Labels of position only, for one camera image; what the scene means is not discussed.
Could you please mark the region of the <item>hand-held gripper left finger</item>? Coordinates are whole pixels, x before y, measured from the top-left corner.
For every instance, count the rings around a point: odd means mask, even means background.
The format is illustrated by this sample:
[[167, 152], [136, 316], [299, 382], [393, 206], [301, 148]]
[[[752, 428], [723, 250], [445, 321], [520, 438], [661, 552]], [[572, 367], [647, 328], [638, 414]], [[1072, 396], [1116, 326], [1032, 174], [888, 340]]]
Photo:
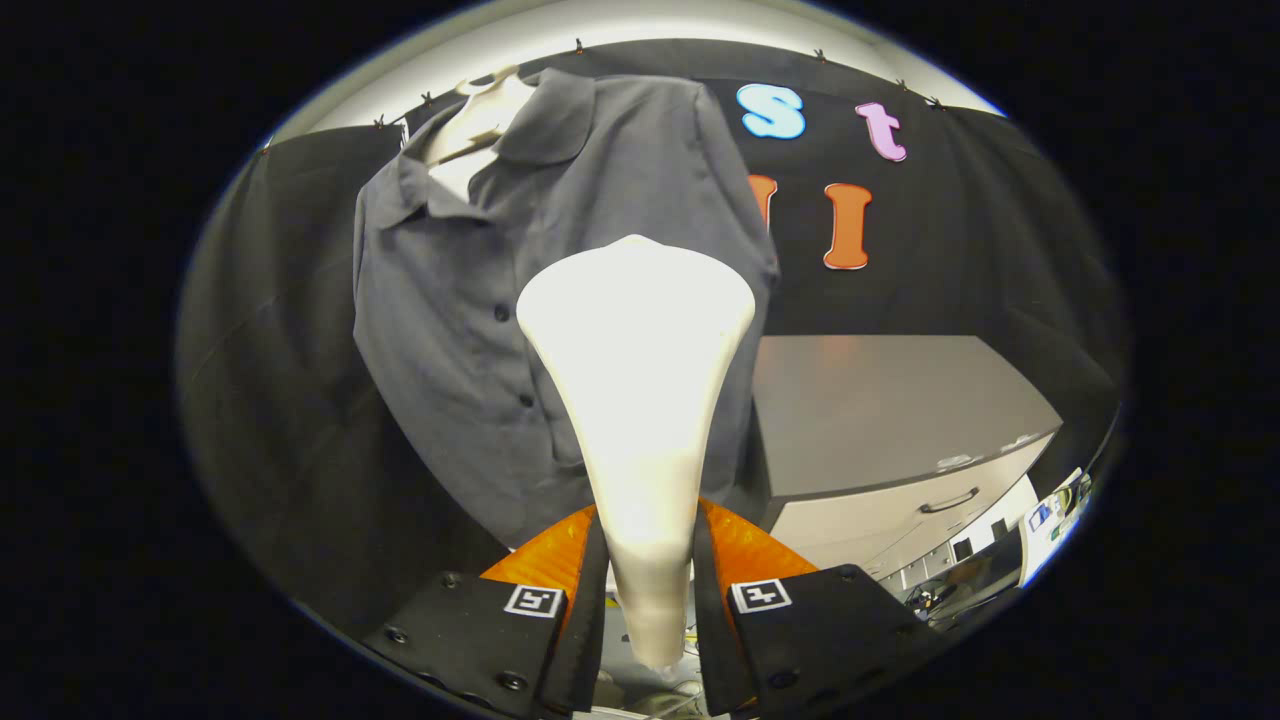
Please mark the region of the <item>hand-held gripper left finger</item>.
[[428, 689], [499, 719], [570, 719], [593, 706], [609, 553], [595, 507], [481, 574], [442, 571], [364, 641]]

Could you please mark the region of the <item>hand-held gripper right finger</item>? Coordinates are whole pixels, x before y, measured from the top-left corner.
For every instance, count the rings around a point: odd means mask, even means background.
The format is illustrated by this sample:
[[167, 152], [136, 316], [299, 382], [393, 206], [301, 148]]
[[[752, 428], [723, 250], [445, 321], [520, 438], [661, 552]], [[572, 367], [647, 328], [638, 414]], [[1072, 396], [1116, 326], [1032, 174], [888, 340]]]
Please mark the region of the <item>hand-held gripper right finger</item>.
[[865, 571], [819, 569], [701, 500], [692, 598], [707, 707], [733, 717], [831, 717], [933, 655], [936, 633]]

